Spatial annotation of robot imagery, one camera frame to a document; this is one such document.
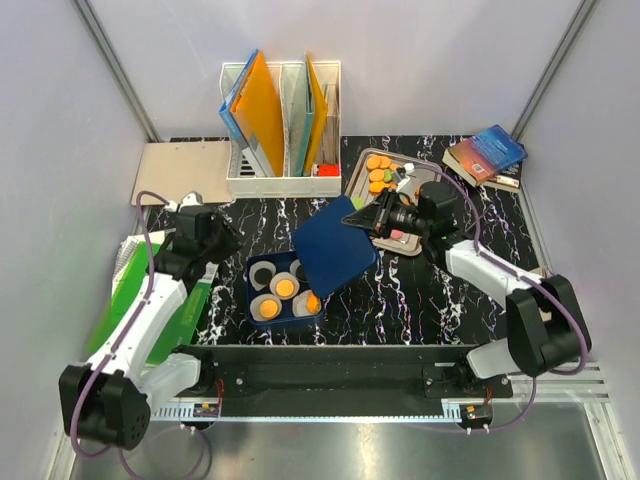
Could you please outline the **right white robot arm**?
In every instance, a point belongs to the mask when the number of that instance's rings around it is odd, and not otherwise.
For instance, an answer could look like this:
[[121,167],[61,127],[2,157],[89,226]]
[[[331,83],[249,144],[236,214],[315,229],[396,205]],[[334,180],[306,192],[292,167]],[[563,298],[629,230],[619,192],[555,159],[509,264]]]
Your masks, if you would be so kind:
[[480,394],[499,375],[564,375],[567,362],[585,365],[591,340],[570,281],[509,264],[461,230],[454,214],[463,194],[456,183],[429,181],[410,203],[406,194],[385,188],[342,222],[374,238],[388,238],[395,230],[418,236],[431,264],[474,285],[505,310],[505,338],[468,351],[454,371],[463,395]]

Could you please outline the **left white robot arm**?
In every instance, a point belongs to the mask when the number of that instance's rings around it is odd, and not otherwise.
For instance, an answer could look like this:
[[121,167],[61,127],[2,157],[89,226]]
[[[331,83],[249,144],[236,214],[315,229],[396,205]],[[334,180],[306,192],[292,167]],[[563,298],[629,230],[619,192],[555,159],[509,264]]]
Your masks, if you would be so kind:
[[215,386],[214,369],[182,348],[156,367],[145,365],[208,265],[239,251],[241,236],[195,191],[163,204],[175,228],[160,250],[147,251],[147,271],[133,303],[102,346],[87,361],[67,366],[58,380],[64,431],[84,458],[90,454],[83,441],[105,450],[134,449],[165,403],[185,390],[203,396]]

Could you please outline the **blue tin lid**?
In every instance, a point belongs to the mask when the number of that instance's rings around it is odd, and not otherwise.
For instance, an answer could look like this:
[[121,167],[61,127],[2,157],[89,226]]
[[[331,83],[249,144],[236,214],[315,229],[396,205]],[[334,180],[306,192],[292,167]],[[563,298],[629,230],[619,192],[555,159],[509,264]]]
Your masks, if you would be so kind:
[[341,195],[306,220],[294,232],[293,245],[307,282],[320,298],[326,298],[359,278],[378,260],[369,235],[346,226],[342,219],[356,210]]

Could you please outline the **black round cookie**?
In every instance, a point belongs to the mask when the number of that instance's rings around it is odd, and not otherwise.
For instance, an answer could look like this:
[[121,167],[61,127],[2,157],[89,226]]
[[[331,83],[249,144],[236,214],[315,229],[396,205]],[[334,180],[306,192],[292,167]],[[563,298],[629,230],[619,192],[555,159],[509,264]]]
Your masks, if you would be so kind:
[[299,280],[304,281],[304,282],[306,282],[306,281],[307,281],[306,274],[305,274],[305,271],[304,271],[304,268],[303,268],[303,267],[299,267],[299,268],[297,269],[297,271],[296,271],[296,275],[297,275],[297,277],[298,277],[298,279],[299,279]]
[[255,273],[255,280],[260,284],[268,284],[271,278],[272,272],[268,269],[259,269]]

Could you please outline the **orange round cookie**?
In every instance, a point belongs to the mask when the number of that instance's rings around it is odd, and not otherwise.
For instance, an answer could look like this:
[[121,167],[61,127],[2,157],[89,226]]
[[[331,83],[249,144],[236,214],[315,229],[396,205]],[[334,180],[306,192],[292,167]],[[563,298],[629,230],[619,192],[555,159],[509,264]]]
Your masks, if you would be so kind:
[[295,294],[296,286],[290,279],[281,279],[276,283],[275,290],[280,297],[291,297]]
[[264,300],[259,305],[259,313],[265,320],[270,320],[279,315],[280,304],[273,299]]

